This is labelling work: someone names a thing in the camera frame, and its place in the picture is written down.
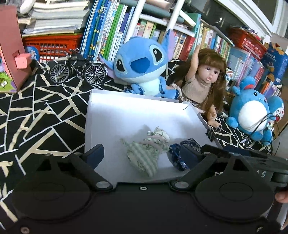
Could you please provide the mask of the person right hand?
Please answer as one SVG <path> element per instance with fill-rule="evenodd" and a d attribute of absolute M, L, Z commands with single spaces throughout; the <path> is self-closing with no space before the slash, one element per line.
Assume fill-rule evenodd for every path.
<path fill-rule="evenodd" d="M 283 204 L 288 203 L 288 191 L 277 193 L 277 194 L 275 195 L 275 199 L 276 199 L 279 203 L 283 203 Z"/>

